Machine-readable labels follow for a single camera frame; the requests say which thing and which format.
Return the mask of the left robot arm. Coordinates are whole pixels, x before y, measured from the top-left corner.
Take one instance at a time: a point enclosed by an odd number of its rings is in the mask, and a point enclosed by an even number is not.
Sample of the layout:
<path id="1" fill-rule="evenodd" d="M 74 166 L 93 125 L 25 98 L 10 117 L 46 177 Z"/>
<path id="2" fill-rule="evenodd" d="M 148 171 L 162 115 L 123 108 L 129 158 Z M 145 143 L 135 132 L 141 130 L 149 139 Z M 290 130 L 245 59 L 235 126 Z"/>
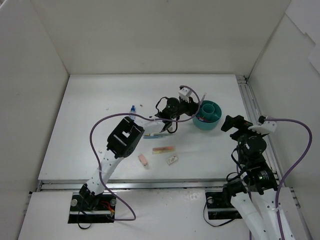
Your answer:
<path id="1" fill-rule="evenodd" d="M 163 110 L 158 110 L 154 115 L 155 119 L 143 118 L 141 122 L 135 122 L 130 117 L 138 117 L 136 113 L 118 113 L 99 120 L 91 129 L 89 142 L 95 157 L 98 160 L 98 167 L 92 177 L 81 187 L 79 195 L 82 204 L 89 210 L 96 209 L 100 204 L 101 196 L 106 189 L 106 183 L 112 176 L 116 167 L 125 158 L 129 157 L 136 149 L 145 131 L 151 133 L 162 133 L 167 131 L 172 123 L 178 123 L 180 116 L 187 115 L 194 118 L 200 111 L 202 101 L 194 102 L 192 97 L 165 97 L 166 105 Z M 103 160 L 93 145 L 93 133 L 95 128 L 102 121 L 123 116 L 123 119 L 107 137 L 106 152 Z"/>

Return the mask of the blue green flat ruler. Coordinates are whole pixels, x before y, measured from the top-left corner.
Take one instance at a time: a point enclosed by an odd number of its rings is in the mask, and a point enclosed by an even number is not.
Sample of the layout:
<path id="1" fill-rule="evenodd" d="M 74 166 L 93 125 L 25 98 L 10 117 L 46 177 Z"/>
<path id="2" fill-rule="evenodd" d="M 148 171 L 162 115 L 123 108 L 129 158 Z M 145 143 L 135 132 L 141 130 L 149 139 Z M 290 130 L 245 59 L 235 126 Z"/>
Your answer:
<path id="1" fill-rule="evenodd" d="M 148 133 L 143 135 L 143 139 L 163 139 L 166 137 L 170 137 L 172 134 L 170 133 Z"/>

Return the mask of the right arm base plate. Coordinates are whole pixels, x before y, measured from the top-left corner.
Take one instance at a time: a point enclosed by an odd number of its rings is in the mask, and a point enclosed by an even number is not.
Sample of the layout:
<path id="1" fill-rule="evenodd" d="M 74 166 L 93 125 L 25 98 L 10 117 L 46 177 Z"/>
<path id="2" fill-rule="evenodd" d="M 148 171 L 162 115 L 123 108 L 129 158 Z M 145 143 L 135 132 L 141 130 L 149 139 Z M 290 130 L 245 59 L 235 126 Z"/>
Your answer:
<path id="1" fill-rule="evenodd" d="M 234 190 L 223 187 L 221 190 L 205 190 L 205 204 L 203 208 L 203 218 L 205 220 L 226 220 L 232 222 L 241 219 L 240 213 L 231 204 L 231 198 L 236 194 L 245 193 L 248 191 Z"/>

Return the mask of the small clear blue bottle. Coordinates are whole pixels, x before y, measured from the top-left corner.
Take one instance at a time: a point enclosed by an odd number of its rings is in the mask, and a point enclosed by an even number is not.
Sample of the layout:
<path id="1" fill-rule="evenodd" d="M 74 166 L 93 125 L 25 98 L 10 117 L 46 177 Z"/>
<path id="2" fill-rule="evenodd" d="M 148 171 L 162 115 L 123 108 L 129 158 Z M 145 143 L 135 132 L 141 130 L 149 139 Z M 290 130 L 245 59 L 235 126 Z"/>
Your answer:
<path id="1" fill-rule="evenodd" d="M 134 115 L 136 113 L 136 107 L 134 105 L 131 106 L 129 113 L 130 113 L 129 118 L 134 121 L 136 119 L 136 116 Z"/>

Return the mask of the pink eraser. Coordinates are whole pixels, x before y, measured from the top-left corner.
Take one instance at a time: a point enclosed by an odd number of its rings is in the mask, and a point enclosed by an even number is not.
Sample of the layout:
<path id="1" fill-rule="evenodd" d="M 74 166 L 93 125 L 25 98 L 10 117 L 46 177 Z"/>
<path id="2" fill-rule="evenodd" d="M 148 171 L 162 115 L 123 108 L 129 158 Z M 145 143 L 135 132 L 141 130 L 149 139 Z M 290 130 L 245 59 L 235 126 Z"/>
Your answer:
<path id="1" fill-rule="evenodd" d="M 148 162 L 147 158 L 143 154 L 139 154 L 138 155 L 138 160 L 140 161 L 140 163 L 142 164 L 142 166 L 144 168 L 148 168 L 149 167 L 149 162 Z"/>

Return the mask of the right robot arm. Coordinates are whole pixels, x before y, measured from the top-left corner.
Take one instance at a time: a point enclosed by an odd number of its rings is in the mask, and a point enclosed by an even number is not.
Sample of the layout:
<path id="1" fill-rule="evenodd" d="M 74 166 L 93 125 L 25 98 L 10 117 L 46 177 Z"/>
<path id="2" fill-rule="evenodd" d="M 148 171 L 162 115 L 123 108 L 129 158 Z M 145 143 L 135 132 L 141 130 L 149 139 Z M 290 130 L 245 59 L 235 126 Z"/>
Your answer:
<path id="1" fill-rule="evenodd" d="M 267 148 L 264 136 L 276 130 L 276 122 L 261 116 L 259 124 L 253 124 L 241 115 L 227 115 L 221 130 L 232 128 L 237 130 L 230 137 L 237 142 L 239 174 L 224 184 L 222 202 L 238 211 L 254 239 L 295 239 L 280 205 L 280 184 L 263 156 Z"/>

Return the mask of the orange yellow highlighter pack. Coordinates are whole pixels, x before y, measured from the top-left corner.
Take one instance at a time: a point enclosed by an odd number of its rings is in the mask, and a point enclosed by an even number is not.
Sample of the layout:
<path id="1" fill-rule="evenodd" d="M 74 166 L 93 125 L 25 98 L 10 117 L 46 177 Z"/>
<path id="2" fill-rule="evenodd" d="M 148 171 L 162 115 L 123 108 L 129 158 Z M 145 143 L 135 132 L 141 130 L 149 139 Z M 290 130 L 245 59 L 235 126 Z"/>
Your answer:
<path id="1" fill-rule="evenodd" d="M 170 153 L 176 150 L 175 146 L 164 146 L 164 147 L 154 147 L 152 149 L 152 154 L 163 154 L 163 153 Z"/>

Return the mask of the red gel pen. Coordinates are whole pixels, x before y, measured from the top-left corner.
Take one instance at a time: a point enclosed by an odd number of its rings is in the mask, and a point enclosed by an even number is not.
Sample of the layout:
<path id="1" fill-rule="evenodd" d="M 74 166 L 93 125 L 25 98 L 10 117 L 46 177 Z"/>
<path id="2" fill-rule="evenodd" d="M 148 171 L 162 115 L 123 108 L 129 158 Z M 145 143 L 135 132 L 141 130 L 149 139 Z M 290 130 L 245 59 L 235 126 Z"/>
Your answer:
<path id="1" fill-rule="evenodd" d="M 203 122 L 203 123 L 211 123 L 212 122 L 210 119 L 207 119 L 207 118 L 201 117 L 201 116 L 197 116 L 196 119 L 200 122 Z"/>

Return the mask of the aluminium frame rail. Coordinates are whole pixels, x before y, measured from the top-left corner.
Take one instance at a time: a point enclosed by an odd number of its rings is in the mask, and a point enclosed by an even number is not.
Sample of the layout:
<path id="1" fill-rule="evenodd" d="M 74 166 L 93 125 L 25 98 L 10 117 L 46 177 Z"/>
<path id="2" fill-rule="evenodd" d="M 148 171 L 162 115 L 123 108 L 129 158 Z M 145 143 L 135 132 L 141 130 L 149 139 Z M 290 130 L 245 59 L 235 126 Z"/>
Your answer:
<path id="1" fill-rule="evenodd" d="M 247 114 L 247 120 L 253 123 L 253 130 L 261 133 L 262 135 L 273 133 L 276 129 L 275 122 L 270 121 L 269 123 L 259 123 L 261 111 L 259 110 L 258 103 L 248 80 L 242 75 L 236 75 L 235 77 Z M 269 167 L 275 174 L 277 182 L 279 183 L 282 179 L 282 174 L 278 166 L 277 159 L 269 139 L 269 135 L 265 136 L 264 139 L 266 141 L 266 150 L 263 155 Z"/>

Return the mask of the teal round desk organizer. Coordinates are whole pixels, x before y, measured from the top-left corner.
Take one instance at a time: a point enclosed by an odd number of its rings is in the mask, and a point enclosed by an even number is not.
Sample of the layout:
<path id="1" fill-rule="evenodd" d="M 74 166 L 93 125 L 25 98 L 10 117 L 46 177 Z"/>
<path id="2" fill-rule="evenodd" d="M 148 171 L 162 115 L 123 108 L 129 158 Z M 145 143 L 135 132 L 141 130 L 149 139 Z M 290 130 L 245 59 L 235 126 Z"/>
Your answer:
<path id="1" fill-rule="evenodd" d="M 212 122 L 206 123 L 197 120 L 197 117 L 205 117 Z M 193 124 L 200 130 L 210 131 L 213 130 L 219 123 L 222 117 L 221 107 L 213 101 L 204 100 L 200 106 L 197 115 L 192 119 Z"/>

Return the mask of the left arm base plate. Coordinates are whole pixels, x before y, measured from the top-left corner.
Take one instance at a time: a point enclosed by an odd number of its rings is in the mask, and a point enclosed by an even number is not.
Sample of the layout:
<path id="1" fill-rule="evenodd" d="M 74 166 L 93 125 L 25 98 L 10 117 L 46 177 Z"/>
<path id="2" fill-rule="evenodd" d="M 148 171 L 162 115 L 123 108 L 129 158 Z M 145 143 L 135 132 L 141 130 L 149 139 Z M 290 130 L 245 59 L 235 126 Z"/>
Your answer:
<path id="1" fill-rule="evenodd" d="M 94 207 L 89 205 L 79 194 L 72 196 L 68 224 L 105 224 L 113 223 L 116 211 L 116 199 L 110 194 L 103 194 L 96 200 Z"/>

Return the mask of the white patterned eraser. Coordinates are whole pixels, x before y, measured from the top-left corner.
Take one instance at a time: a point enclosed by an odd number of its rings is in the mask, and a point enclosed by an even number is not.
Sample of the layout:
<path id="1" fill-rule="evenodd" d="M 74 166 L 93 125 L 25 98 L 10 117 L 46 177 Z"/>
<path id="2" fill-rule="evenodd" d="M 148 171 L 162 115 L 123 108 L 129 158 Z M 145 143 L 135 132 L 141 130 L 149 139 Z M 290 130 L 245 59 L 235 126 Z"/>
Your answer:
<path id="1" fill-rule="evenodd" d="M 169 158 L 166 159 L 166 163 L 170 166 L 174 163 L 176 163 L 177 161 L 179 160 L 178 156 L 175 154 L 175 155 L 172 155 L 170 156 Z"/>

